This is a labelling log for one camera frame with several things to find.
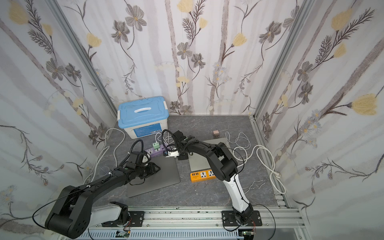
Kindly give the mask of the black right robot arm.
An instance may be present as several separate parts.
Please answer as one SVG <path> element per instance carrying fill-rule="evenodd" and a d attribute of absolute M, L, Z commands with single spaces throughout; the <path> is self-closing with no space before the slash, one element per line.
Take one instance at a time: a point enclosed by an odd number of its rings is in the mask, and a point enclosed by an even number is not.
<path fill-rule="evenodd" d="M 247 224 L 254 212 L 252 204 L 246 198 L 239 180 L 238 161 L 224 143 L 209 144 L 193 136 L 186 137 L 182 132 L 169 133 L 173 143 L 165 146 L 168 153 L 178 152 L 181 156 L 197 154 L 207 159 L 213 174 L 224 183 L 231 197 L 235 219 L 240 225 Z"/>

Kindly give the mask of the pink USB charger adapter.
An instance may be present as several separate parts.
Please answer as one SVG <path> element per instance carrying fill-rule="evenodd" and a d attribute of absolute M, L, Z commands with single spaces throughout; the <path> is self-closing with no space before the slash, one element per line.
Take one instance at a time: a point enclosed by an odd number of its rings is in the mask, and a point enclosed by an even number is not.
<path fill-rule="evenodd" d="M 214 136 L 214 138 L 219 138 L 220 137 L 220 132 L 217 131 L 217 130 L 213 131 L 213 136 Z"/>

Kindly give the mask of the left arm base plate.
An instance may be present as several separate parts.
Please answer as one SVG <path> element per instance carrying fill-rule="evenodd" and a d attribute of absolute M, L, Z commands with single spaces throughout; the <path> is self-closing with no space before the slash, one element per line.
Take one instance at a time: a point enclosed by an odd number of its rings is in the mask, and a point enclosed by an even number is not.
<path fill-rule="evenodd" d="M 144 211 L 128 211 L 120 214 L 117 220 L 102 223 L 103 227 L 142 227 Z"/>

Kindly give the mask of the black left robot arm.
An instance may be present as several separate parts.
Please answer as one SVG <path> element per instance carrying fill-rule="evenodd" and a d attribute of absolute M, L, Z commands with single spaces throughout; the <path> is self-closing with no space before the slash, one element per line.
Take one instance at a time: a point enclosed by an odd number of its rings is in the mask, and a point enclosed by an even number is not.
<path fill-rule="evenodd" d="M 106 176 L 78 187 L 65 187 L 49 213 L 44 227 L 75 239 L 88 228 L 94 202 L 112 190 L 140 178 L 145 180 L 161 170 L 147 152 L 132 152 Z"/>

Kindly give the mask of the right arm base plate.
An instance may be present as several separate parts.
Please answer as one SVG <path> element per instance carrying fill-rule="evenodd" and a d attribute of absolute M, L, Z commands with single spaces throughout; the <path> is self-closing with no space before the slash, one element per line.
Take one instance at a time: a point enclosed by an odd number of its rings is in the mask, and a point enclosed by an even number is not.
<path fill-rule="evenodd" d="M 240 214 L 233 210 L 221 212 L 222 222 L 224 227 L 242 227 L 263 225 L 259 211 L 252 211 L 251 214 Z"/>

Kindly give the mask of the green USB charger adapter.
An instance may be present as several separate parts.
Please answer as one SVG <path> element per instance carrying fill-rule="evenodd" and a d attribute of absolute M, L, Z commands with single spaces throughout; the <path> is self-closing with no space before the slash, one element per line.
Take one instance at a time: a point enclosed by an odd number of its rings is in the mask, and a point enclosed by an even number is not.
<path fill-rule="evenodd" d="M 159 149 L 159 148 L 160 148 L 160 144 L 159 144 L 159 142 L 155 142 L 155 143 L 153 143 L 153 148 L 154 148 L 155 150 Z"/>

